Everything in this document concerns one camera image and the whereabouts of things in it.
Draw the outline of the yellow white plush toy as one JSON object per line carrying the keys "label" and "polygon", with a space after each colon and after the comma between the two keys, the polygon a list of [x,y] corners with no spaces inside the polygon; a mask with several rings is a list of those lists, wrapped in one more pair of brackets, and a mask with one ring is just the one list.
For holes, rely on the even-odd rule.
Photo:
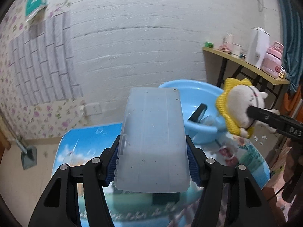
{"label": "yellow white plush toy", "polygon": [[265,126],[274,133],[276,129],[247,115],[250,106],[264,109],[267,97],[268,93],[259,91],[250,80],[230,77],[224,82],[223,93],[216,99],[216,108],[224,118],[227,130],[233,135],[250,138],[255,126]]}

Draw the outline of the wooden side table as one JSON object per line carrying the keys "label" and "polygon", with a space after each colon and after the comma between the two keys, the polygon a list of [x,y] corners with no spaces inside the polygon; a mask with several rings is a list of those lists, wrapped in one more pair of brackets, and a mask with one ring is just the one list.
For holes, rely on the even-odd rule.
{"label": "wooden side table", "polygon": [[[264,71],[262,71],[259,68],[256,68],[252,66],[251,64],[247,63],[243,59],[235,58],[231,56],[231,54],[227,54],[225,52],[222,52],[217,49],[208,48],[208,47],[202,47],[202,50],[204,52],[209,52],[213,55],[220,56],[222,58],[221,65],[219,68],[219,74],[216,80],[216,86],[221,87],[222,84],[224,84],[224,74],[227,68],[227,62],[231,61],[233,63],[238,64],[238,68],[235,70],[235,72],[232,74],[232,78],[236,78],[239,74],[242,74],[243,76],[247,77],[248,79],[252,80],[253,85],[256,86],[258,84],[261,85],[260,90],[265,91],[268,90],[270,93],[272,93],[275,96],[275,100],[272,103],[271,109],[275,107],[277,104],[278,98],[283,90],[284,85],[289,85],[289,81],[287,79],[282,79],[281,77],[278,77],[277,79],[273,78],[272,76],[266,74]],[[256,77],[250,77],[246,73],[244,73],[242,70],[247,69],[253,73],[256,74]]]}

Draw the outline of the grey dustpan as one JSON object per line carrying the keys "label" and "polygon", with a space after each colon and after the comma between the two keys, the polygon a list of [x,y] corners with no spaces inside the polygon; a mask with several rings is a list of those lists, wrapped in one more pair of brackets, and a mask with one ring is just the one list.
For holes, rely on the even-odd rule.
{"label": "grey dustpan", "polygon": [[37,165],[37,149],[34,146],[27,145],[24,138],[18,136],[15,138],[16,145],[21,150],[21,164],[23,170],[27,170]]}

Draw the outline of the pink lunch jar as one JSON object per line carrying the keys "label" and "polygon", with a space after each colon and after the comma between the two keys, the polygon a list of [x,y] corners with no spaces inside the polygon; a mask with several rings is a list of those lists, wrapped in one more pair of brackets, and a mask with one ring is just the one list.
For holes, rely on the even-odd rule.
{"label": "pink lunch jar", "polygon": [[273,45],[268,47],[262,62],[262,70],[274,79],[277,79],[280,73],[283,49],[283,44],[274,42]]}

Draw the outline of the light blue plastic basin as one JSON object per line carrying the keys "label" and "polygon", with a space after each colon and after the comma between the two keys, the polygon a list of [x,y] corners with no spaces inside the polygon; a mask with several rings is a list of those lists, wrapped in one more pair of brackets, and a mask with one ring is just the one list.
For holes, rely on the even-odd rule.
{"label": "light blue plastic basin", "polygon": [[[208,144],[227,133],[224,118],[215,107],[216,99],[223,93],[222,89],[206,82],[187,79],[165,82],[160,87],[178,89],[185,133],[191,137],[194,144]],[[207,106],[203,118],[209,117],[215,122],[213,126],[188,120],[201,104]]]}

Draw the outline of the black item in basin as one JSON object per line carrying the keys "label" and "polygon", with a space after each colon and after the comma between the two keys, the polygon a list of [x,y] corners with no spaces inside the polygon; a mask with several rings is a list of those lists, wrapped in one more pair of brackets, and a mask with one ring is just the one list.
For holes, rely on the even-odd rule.
{"label": "black item in basin", "polygon": [[207,110],[207,105],[201,103],[199,107],[193,112],[193,114],[189,117],[188,121],[200,123],[204,117],[204,114]]}

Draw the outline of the white electric kettle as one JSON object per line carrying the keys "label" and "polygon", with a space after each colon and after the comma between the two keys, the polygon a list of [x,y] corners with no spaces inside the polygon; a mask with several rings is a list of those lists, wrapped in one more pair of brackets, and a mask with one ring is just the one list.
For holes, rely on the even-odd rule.
{"label": "white electric kettle", "polygon": [[270,35],[261,27],[253,28],[245,61],[260,69],[269,44]]}

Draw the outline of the pink small object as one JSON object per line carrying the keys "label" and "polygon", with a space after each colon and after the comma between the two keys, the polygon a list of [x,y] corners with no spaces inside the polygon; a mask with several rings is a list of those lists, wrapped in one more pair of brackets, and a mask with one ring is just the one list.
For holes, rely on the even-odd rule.
{"label": "pink small object", "polygon": [[222,45],[219,46],[219,50],[227,54],[230,54],[232,52],[232,46],[229,43],[223,43]]}

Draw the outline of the green small box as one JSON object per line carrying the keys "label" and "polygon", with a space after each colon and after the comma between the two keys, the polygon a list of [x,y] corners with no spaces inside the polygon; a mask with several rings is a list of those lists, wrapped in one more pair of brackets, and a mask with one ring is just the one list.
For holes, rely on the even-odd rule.
{"label": "green small box", "polygon": [[210,43],[210,42],[205,42],[204,46],[205,46],[205,47],[208,47],[208,48],[213,48],[213,47],[214,47],[214,44],[213,44],[213,43]]}

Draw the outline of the blue curtain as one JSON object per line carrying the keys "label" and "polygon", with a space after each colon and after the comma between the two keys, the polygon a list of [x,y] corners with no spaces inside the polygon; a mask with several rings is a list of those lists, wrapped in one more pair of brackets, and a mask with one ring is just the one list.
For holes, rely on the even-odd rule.
{"label": "blue curtain", "polygon": [[279,0],[283,33],[283,67],[295,93],[302,77],[302,18],[291,0]]}

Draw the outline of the white wall socket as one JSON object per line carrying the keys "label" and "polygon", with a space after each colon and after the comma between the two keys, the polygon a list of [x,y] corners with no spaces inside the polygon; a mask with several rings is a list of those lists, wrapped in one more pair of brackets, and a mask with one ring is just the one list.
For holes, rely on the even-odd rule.
{"label": "white wall socket", "polygon": [[86,116],[99,115],[102,113],[102,108],[99,102],[88,103],[84,105]]}

